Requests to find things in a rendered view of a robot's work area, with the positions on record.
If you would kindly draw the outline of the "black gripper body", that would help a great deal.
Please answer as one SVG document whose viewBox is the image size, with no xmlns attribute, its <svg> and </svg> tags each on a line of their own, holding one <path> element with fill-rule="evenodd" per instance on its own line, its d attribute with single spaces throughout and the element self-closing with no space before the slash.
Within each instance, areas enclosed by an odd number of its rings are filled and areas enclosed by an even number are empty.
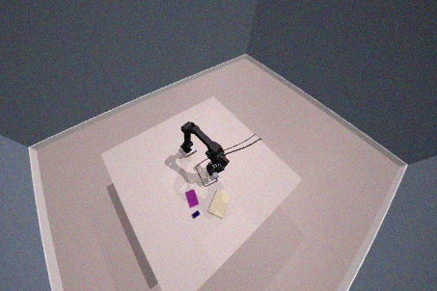
<svg viewBox="0 0 437 291">
<path fill-rule="evenodd" d="M 211 161 L 212 164 L 216 164 L 216 165 L 217 165 L 217 167 L 215 168 L 215 170 L 216 170 L 217 173 L 219 173 L 219 172 L 221 172 L 221 171 L 223 171 L 223 170 L 225 169 L 222 165 L 220 165 L 220 164 L 217 162 L 217 160 L 212 160 L 212 159 L 211 159 L 211 154 L 210 154 L 210 152 L 206 151 L 205 154 L 206 154 L 206 156 L 210 157 L 210 161 Z"/>
</svg>

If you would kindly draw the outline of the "beige flat rectangular slab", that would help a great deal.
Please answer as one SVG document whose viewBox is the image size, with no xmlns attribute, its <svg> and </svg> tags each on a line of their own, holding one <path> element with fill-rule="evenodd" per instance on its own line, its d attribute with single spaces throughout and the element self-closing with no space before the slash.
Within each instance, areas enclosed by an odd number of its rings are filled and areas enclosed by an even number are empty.
<svg viewBox="0 0 437 291">
<path fill-rule="evenodd" d="M 217 189 L 208 212 L 223 218 L 226 208 L 228 206 L 231 195 Z"/>
</svg>

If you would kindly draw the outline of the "purple flat rectangular block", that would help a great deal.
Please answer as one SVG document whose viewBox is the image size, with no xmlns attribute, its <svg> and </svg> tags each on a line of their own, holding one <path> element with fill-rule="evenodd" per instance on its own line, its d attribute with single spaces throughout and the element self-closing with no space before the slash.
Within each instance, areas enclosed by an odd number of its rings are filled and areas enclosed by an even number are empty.
<svg viewBox="0 0 437 291">
<path fill-rule="evenodd" d="M 189 203 L 189 207 L 199 204 L 194 189 L 186 192 L 185 195 Z"/>
</svg>

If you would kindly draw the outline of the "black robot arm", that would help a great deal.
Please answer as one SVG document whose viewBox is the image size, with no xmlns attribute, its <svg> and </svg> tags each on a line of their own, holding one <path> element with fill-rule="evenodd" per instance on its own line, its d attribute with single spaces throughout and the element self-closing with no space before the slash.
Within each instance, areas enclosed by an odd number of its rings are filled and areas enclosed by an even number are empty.
<svg viewBox="0 0 437 291">
<path fill-rule="evenodd" d="M 224 149 L 218 143 L 211 141 L 194 122 L 187 121 L 181 127 L 181 131 L 184 133 L 184 142 L 180 147 L 186 154 L 192 150 L 192 148 L 190 148 L 193 145 L 191 134 L 195 134 L 207 146 L 212 160 L 217 160 L 224 168 L 229 164 L 230 160 L 226 158 Z"/>
</svg>

